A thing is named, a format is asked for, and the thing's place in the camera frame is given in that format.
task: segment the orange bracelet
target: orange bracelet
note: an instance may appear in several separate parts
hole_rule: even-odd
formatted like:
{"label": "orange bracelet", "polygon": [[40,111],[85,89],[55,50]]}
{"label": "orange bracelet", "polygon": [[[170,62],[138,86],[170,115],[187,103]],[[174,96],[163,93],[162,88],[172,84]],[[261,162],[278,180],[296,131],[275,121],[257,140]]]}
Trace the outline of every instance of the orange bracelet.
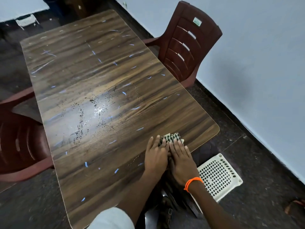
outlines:
{"label": "orange bracelet", "polygon": [[200,177],[192,178],[192,179],[190,179],[190,180],[188,180],[188,181],[186,182],[185,188],[184,188],[185,191],[189,192],[189,190],[188,190],[189,185],[190,185],[191,182],[194,181],[194,180],[198,180],[198,181],[201,181],[201,182],[203,183],[203,181],[202,181],[202,179],[201,179]]}

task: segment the hand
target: hand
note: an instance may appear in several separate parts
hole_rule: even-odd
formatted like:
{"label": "hand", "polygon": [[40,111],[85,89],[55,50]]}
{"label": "hand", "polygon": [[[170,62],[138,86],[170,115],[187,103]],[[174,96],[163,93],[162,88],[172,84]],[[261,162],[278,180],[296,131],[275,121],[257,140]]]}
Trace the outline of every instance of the hand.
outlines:
{"label": "hand", "polygon": [[153,143],[153,137],[151,137],[147,143],[145,153],[145,171],[144,173],[150,175],[151,178],[159,181],[162,174],[167,167],[167,153],[169,151],[169,144],[166,144],[166,140],[162,140],[162,145],[158,146],[160,142],[160,135],[158,135]]}
{"label": "hand", "polygon": [[173,160],[170,159],[170,170],[176,181],[185,186],[188,180],[194,177],[200,177],[197,165],[194,162],[190,150],[187,146],[183,146],[182,142],[177,139],[169,142],[170,152]]}

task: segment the chair label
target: chair label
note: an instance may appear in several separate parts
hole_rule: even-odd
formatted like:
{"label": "chair label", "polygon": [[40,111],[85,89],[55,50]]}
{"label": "chair label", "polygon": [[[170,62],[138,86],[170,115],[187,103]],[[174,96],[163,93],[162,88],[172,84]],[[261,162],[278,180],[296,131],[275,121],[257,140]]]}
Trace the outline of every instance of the chair label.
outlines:
{"label": "chair label", "polygon": [[194,18],[193,23],[195,23],[197,26],[200,26],[202,21],[200,21],[198,18]]}

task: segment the wood grain surface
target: wood grain surface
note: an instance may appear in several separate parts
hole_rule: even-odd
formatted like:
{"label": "wood grain surface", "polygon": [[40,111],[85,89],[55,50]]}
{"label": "wood grain surface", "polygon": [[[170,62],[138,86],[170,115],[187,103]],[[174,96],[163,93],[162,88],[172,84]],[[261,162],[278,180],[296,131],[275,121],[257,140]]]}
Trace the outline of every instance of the wood grain surface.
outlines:
{"label": "wood grain surface", "polygon": [[179,132],[193,151],[219,131],[113,10],[21,46],[73,228],[139,179],[151,136]]}

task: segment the table top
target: table top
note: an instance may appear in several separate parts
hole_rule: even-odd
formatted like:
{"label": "table top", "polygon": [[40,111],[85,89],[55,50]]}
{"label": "table top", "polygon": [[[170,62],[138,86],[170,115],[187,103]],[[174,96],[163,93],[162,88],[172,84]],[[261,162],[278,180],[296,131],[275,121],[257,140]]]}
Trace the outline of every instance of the table top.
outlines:
{"label": "table top", "polygon": [[139,179],[151,136],[178,132],[193,151],[219,132],[113,10],[21,46],[73,228]]}

